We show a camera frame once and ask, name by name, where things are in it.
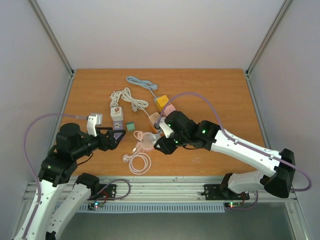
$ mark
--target yellow plug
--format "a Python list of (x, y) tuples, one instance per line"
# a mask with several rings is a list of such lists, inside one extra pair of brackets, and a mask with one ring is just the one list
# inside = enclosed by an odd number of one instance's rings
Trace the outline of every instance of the yellow plug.
[(159, 109), (159, 111), (161, 112), (162, 109), (165, 107), (165, 105), (167, 104), (167, 102), (169, 102), (169, 99), (166, 95), (160, 96), (156, 99), (156, 107)]

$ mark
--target white charger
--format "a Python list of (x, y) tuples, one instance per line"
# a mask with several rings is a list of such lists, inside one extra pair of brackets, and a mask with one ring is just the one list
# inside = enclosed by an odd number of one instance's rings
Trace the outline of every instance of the white charger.
[(122, 107), (113, 106), (110, 108), (110, 116), (114, 122), (119, 122), (124, 120), (124, 112)]

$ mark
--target cable bundle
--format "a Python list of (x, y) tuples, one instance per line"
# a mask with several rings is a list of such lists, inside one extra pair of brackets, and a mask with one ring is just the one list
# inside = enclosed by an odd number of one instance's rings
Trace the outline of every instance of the cable bundle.
[[(153, 136), (154, 134), (151, 132), (135, 131), (133, 135), (137, 139), (137, 143), (132, 150), (133, 155), (126, 154), (123, 156), (122, 160), (125, 163), (129, 163), (130, 172), (135, 175), (143, 175), (151, 168), (151, 158), (148, 154), (144, 153), (144, 151), (150, 151), (149, 145), (152, 145), (150, 135)], [(136, 169), (134, 167), (134, 159), (137, 157), (142, 158), (144, 162), (144, 167), (142, 169)]]
[(118, 102), (119, 102), (119, 99), (121, 97), (121, 94), (122, 94), (122, 91), (114, 91), (110, 98), (111, 98), (111, 102), (110, 102), (110, 108), (113, 108), (113, 107), (118, 107)]
[(149, 114), (145, 110), (145, 108), (149, 106), (149, 103), (147, 101), (141, 100), (141, 99), (135, 99), (134, 97), (132, 97), (130, 89), (128, 87), (122, 90), (121, 93), (122, 93), (121, 99), (131, 103), (131, 108), (134, 112), (140, 109), (140, 110), (143, 110), (149, 116)]
[(157, 84), (153, 84), (152, 82), (148, 81), (148, 80), (140, 80), (134, 76), (127, 76), (126, 80), (128, 83), (130, 84), (134, 84), (134, 85), (138, 85), (140, 87), (143, 87), (145, 89), (149, 89), (150, 92), (152, 93), (152, 95), (157, 98), (157, 96), (154, 94), (153, 90), (157, 90), (158, 89), (158, 85)]

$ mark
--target pink plug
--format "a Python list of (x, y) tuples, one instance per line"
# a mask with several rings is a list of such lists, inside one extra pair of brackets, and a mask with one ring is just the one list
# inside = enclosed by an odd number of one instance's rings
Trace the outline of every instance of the pink plug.
[(172, 113), (175, 110), (176, 110), (175, 107), (172, 104), (170, 104), (164, 109), (163, 116), (167, 117), (170, 113)]

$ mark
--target black mounting bracket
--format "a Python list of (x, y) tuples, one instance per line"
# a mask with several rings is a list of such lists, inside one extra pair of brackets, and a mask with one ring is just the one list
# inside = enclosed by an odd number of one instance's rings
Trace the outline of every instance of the black mounting bracket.
[(202, 196), (205, 196), (206, 201), (221, 201), (221, 200), (230, 200), (230, 201), (241, 201), (243, 199), (249, 200), (249, 193), (242, 192), (240, 194), (235, 193), (229, 199), (226, 198), (222, 191), (220, 190), (220, 184), (205, 184), (204, 192), (201, 193)]
[[(106, 184), (100, 184), (99, 185), (99, 190), (98, 192), (105, 186)], [(110, 184), (109, 186), (107, 186), (104, 190), (104, 192), (106, 192), (108, 194), (109, 198), (114, 198), (116, 197), (117, 194), (117, 185), (116, 184)], [(94, 196), (93, 198), (91, 198), (90, 200), (96, 200), (96, 199), (101, 199), (101, 198), (105, 198), (106, 195), (101, 192), (99, 193), (97, 196)]]

